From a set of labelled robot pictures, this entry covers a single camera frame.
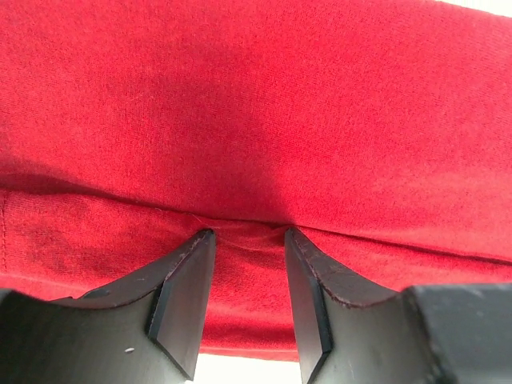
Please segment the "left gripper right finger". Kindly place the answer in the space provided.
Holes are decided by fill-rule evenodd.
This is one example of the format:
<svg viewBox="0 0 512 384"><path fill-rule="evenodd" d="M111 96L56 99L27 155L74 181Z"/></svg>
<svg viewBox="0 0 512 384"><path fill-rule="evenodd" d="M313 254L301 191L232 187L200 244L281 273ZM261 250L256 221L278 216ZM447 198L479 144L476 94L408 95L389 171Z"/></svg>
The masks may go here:
<svg viewBox="0 0 512 384"><path fill-rule="evenodd" d="M286 272L304 383L402 383L403 294L364 278L296 228Z"/></svg>

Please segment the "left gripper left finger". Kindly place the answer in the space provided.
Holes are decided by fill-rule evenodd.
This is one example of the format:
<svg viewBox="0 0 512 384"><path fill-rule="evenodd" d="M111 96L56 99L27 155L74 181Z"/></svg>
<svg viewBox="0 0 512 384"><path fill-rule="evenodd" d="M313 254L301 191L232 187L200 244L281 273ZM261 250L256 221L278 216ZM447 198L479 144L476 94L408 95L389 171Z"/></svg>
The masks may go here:
<svg viewBox="0 0 512 384"><path fill-rule="evenodd" d="M55 303L112 311L133 309L137 302L149 298L142 322L144 335L186 379L192 379L206 320L215 249L214 232L200 230L160 259L79 298L60 298Z"/></svg>

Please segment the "red t shirt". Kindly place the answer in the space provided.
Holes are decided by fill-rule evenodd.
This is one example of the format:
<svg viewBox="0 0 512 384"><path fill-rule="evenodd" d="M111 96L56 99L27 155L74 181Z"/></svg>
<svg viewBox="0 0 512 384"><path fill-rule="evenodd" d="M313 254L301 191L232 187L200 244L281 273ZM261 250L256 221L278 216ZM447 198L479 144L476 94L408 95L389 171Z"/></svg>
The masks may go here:
<svg viewBox="0 0 512 384"><path fill-rule="evenodd" d="M437 1L4 1L1 284L202 228L202 350L297 357L284 233L391 289L511 279L511 20Z"/></svg>

